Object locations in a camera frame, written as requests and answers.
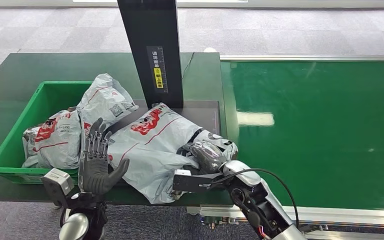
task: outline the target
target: green table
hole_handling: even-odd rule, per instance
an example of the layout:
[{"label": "green table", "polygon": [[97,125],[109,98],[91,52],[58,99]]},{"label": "green table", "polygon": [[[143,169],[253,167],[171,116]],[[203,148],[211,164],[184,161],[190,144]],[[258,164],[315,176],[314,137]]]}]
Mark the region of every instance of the green table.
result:
[{"label": "green table", "polygon": [[[190,57],[182,55],[183,66]],[[241,161],[277,173],[299,206],[384,209],[384,60],[222,59],[221,77],[218,57],[195,54],[185,98],[220,101],[222,133],[238,144]],[[143,98],[130,54],[11,54],[0,66],[0,144],[41,81],[90,81],[105,72]],[[267,181],[290,205],[279,183]],[[132,188],[114,189],[108,198],[148,203]],[[0,201],[46,200],[40,185],[0,177]],[[231,202],[215,191],[173,203],[205,204]]]},{"label": "green table", "polygon": [[[184,68],[191,57],[191,53],[181,55]],[[144,99],[130,53],[10,54],[0,65],[0,145],[42,81],[93,81],[101,73],[117,79],[133,99]],[[226,135],[219,54],[195,53],[184,70],[183,88],[186,100],[219,102],[221,132]],[[149,205],[148,200],[130,186],[113,188],[106,198],[113,204]],[[48,202],[49,198],[42,185],[14,184],[0,176],[0,201]],[[200,204],[231,205],[232,202],[225,191],[214,191],[187,194],[171,205]]]}]

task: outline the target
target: humanoid robot hand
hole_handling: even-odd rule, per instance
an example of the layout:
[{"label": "humanoid robot hand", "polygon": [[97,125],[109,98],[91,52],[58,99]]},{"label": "humanoid robot hand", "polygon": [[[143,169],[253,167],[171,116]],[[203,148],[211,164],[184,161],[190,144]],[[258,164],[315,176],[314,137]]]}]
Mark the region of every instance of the humanoid robot hand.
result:
[{"label": "humanoid robot hand", "polygon": [[81,190],[86,193],[104,195],[123,177],[129,167],[129,159],[125,158],[113,172],[108,173],[108,142],[112,135],[100,117],[90,127],[85,139],[85,150],[80,161],[79,181]]}]

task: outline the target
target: black pillar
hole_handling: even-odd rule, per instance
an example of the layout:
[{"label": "black pillar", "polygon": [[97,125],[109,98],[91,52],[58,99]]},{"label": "black pillar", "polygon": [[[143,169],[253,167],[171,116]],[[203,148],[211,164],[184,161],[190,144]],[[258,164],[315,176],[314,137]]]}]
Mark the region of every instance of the black pillar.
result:
[{"label": "black pillar", "polygon": [[183,108],[176,0],[117,0],[148,108]]}]

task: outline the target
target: green plastic crate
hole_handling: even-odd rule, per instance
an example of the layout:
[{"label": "green plastic crate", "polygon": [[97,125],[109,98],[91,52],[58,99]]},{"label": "green plastic crate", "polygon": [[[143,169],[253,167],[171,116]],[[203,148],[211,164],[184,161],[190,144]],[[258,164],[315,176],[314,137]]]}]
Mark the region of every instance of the green plastic crate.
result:
[{"label": "green plastic crate", "polygon": [[[41,177],[49,168],[21,168],[25,161],[23,132],[61,110],[76,106],[91,84],[91,81],[44,81],[39,85],[0,145],[0,176],[16,184],[42,183]],[[63,171],[77,182],[77,169]]]}]

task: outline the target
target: plastic parcel bag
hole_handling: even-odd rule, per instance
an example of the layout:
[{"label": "plastic parcel bag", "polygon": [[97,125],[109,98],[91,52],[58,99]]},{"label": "plastic parcel bag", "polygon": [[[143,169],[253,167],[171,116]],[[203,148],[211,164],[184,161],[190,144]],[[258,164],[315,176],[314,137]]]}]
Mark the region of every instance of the plastic parcel bag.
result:
[{"label": "plastic parcel bag", "polygon": [[172,195],[175,170],[199,167],[192,156],[176,152],[188,142],[202,140],[220,146],[228,160],[238,151],[233,142],[202,129],[160,103],[111,136],[109,164],[115,169],[121,159],[130,159],[123,179],[151,204],[171,203],[178,199]]},{"label": "plastic parcel bag", "polygon": [[77,111],[62,110],[51,116],[35,138],[38,168],[78,168],[81,131]]},{"label": "plastic parcel bag", "polygon": [[22,134],[22,147],[24,148],[25,162],[22,168],[36,168],[38,164],[38,153],[35,148],[35,139],[41,127],[31,127],[25,130]]},{"label": "plastic parcel bag", "polygon": [[109,128],[125,116],[136,111],[139,106],[129,93],[108,73],[96,76],[77,105],[80,111],[84,134],[87,136],[92,124],[103,119]]}]

